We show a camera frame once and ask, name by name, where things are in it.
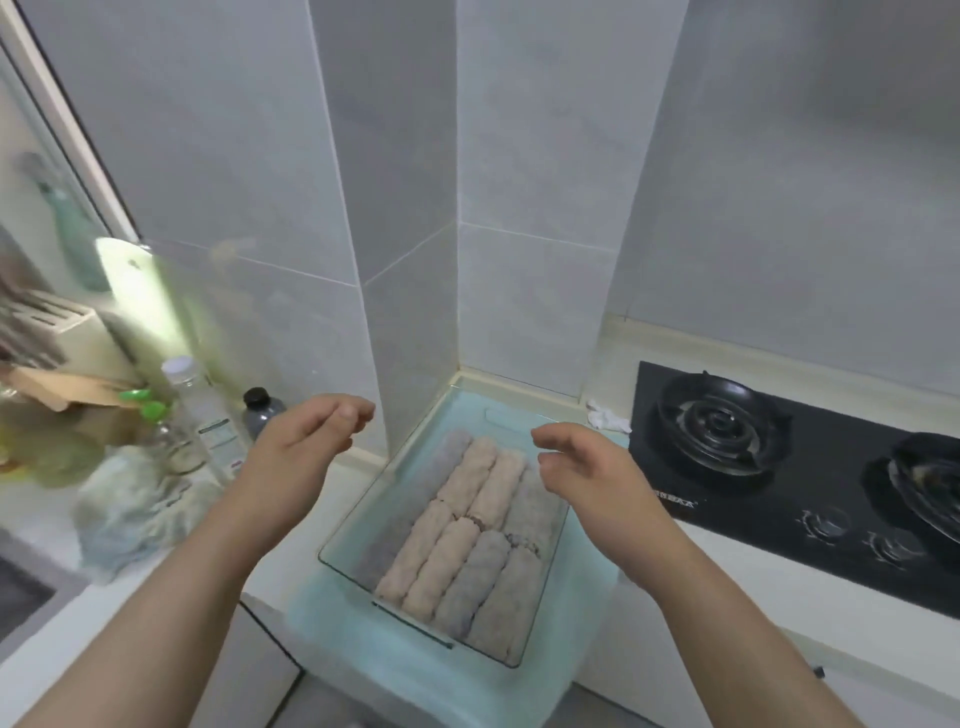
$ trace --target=gas stove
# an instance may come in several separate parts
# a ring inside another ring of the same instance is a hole
[[[960,619],[960,442],[648,362],[632,426],[674,518]]]

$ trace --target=stove knob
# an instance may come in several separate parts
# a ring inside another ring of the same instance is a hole
[[[926,549],[920,539],[910,531],[904,531],[900,528],[895,528],[892,536],[875,535],[871,545],[874,547],[877,556],[898,567],[926,554]]]
[[[822,513],[804,511],[803,523],[807,533],[830,544],[839,541],[850,530],[850,516],[830,506]]]

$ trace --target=stove brand logo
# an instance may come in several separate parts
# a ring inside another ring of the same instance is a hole
[[[684,500],[681,497],[671,496],[669,493],[664,493],[663,491],[654,491],[658,496],[663,500],[669,500],[671,503],[677,503],[678,505],[683,506],[684,508],[696,508],[696,500]]]

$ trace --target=white bottle cap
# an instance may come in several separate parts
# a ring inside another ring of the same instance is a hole
[[[167,359],[160,365],[160,370],[171,384],[183,384],[204,373],[204,367],[192,356],[174,356]]]

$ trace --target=green bottle cap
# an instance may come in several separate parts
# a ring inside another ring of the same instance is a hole
[[[156,425],[166,419],[170,407],[161,401],[148,401],[140,407],[140,415],[149,423]]]

